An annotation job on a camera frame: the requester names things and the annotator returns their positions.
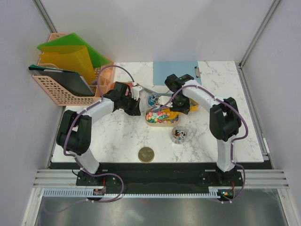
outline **plastic folder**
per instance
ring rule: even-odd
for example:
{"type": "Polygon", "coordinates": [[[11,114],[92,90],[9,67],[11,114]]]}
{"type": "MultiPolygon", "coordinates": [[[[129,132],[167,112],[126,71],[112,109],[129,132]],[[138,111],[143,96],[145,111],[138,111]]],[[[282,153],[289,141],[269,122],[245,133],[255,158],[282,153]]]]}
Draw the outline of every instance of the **plastic folder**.
{"type": "Polygon", "coordinates": [[[86,46],[43,46],[41,63],[54,64],[58,68],[78,72],[88,85],[96,79],[86,46]]]}
{"type": "Polygon", "coordinates": [[[110,61],[107,58],[105,58],[100,53],[98,53],[88,43],[86,43],[83,39],[81,39],[76,33],[71,33],[61,38],[49,42],[45,42],[43,44],[38,45],[37,48],[43,51],[42,47],[44,46],[78,46],[78,45],[86,46],[92,62],[92,66],[94,68],[101,67],[110,63],[110,61]]]}

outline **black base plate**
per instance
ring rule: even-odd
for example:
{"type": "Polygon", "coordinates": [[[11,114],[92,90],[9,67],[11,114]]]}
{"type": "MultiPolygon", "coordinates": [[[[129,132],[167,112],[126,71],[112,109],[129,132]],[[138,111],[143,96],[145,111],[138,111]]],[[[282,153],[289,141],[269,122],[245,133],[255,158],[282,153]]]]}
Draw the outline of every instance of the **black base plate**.
{"type": "Polygon", "coordinates": [[[228,180],[220,181],[217,175],[216,171],[202,171],[200,173],[202,186],[204,187],[218,187],[218,186],[228,186],[232,187],[232,182],[234,182],[235,186],[242,186],[243,185],[243,178],[241,176],[241,173],[238,171],[235,171],[233,173],[233,176],[230,177],[228,180]]]}
{"type": "Polygon", "coordinates": [[[103,178],[95,178],[83,171],[79,171],[76,186],[103,186],[103,178]]]}
{"type": "MultiPolygon", "coordinates": [[[[208,193],[209,186],[221,186],[215,175],[216,163],[101,163],[102,173],[115,173],[125,183],[125,194],[193,194],[208,193]]],[[[269,161],[264,163],[242,163],[245,169],[271,169],[269,161]]],[[[51,169],[78,169],[76,163],[52,163],[51,169]]],[[[107,194],[121,190],[120,181],[106,177],[107,194]]],[[[235,186],[242,186],[241,174],[235,173],[235,186]]],[[[78,186],[103,186],[103,178],[96,181],[78,179],[78,186]]],[[[229,180],[224,186],[231,187],[229,180]]]]}

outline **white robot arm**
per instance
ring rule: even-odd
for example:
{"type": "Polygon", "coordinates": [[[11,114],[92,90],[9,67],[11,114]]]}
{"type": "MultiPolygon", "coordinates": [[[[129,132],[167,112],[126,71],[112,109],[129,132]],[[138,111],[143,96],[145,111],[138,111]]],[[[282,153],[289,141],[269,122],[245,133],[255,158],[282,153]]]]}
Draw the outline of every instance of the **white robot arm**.
{"type": "Polygon", "coordinates": [[[217,99],[224,100],[238,111],[236,101],[231,97],[223,99],[213,96],[188,74],[180,78],[172,74],[167,77],[165,84],[171,91],[176,93],[173,100],[169,101],[169,105],[166,105],[169,106],[171,111],[188,114],[190,110],[189,98],[191,98],[210,114],[210,131],[217,139],[217,167],[222,174],[231,173],[235,167],[232,161],[234,146],[231,149],[231,141],[238,133],[241,119],[230,108],[218,102],[217,99]]]}
{"type": "Polygon", "coordinates": [[[96,174],[101,170],[99,162],[95,159],[89,148],[92,125],[117,109],[123,109],[125,113],[131,116],[141,115],[139,109],[139,91],[142,90],[142,87],[137,86],[137,84],[133,85],[130,88],[130,86],[124,83],[116,82],[114,89],[108,91],[104,95],[103,100],[95,102],[84,110],[78,112],[67,110],[63,114],[56,136],[56,143],[64,147],[67,140],[64,154],[75,157],[77,163],[91,174],[96,174]],[[68,136],[68,132],[76,117],[78,119],[74,128],[72,128],[71,134],[68,136]]]}
{"type": "MultiPolygon", "coordinates": [[[[217,167],[223,175],[231,174],[235,165],[231,161],[231,140],[238,133],[238,128],[241,126],[241,121],[229,108],[221,105],[207,92],[196,89],[201,87],[190,75],[184,75],[177,78],[174,74],[167,77],[165,84],[172,92],[177,92],[170,107],[171,111],[182,112],[188,114],[190,110],[189,98],[196,101],[210,114],[210,130],[217,139],[218,160],[217,167]]],[[[141,115],[139,109],[139,91],[142,89],[135,86],[126,95],[126,91],[130,89],[128,85],[116,82],[114,89],[104,95],[101,103],[94,103],[93,107],[88,107],[77,121],[77,131],[72,130],[70,137],[67,133],[70,130],[71,124],[75,117],[80,112],[66,111],[63,115],[62,122],[58,131],[56,142],[60,146],[64,146],[67,141],[67,151],[71,156],[75,156],[79,164],[91,174],[96,174],[100,171],[99,162],[93,156],[89,149],[91,143],[91,128],[92,124],[101,119],[103,116],[115,111],[116,109],[124,109],[125,113],[135,116],[141,115]]],[[[238,111],[236,102],[233,98],[224,99],[229,105],[238,111]]]]}

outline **red wire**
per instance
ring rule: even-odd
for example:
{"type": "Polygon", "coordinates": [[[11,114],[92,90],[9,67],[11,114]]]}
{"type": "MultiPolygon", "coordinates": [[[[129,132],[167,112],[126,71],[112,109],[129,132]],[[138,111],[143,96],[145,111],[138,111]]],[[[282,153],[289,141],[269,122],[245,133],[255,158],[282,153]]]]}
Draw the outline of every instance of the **red wire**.
{"type": "Polygon", "coordinates": [[[234,187],[235,187],[235,184],[234,184],[234,182],[232,181],[232,188],[231,188],[231,191],[234,190],[234,187]]]}

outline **white marble table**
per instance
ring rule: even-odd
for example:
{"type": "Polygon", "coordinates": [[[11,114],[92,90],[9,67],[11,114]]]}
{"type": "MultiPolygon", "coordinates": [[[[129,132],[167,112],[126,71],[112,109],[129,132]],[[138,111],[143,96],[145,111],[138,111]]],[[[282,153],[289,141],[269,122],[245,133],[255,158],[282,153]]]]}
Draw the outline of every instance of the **white marble table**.
{"type": "MultiPolygon", "coordinates": [[[[118,63],[133,75],[136,82],[156,92],[167,92],[165,86],[153,86],[152,62],[118,63]]],[[[255,134],[239,76],[232,61],[199,62],[202,85],[217,96],[236,99],[239,112],[249,127],[249,136],[236,141],[235,159],[239,162],[262,162],[262,154],[255,134]]],[[[130,81],[126,73],[117,69],[116,81],[130,81]]],[[[155,152],[153,162],[214,162],[217,160],[217,144],[209,130],[209,114],[199,107],[189,115],[180,115],[178,125],[188,129],[187,141],[182,145],[172,143],[172,128],[150,127],[145,123],[148,93],[141,93],[141,116],[128,116],[123,110],[106,115],[92,127],[91,150],[99,162],[140,162],[138,151],[148,146],[155,152]]],[[[67,107],[74,111],[79,107],[67,107]]],[[[238,136],[245,133],[242,127],[238,136]]],[[[74,162],[63,155],[56,145],[52,162],[74,162]]]]}

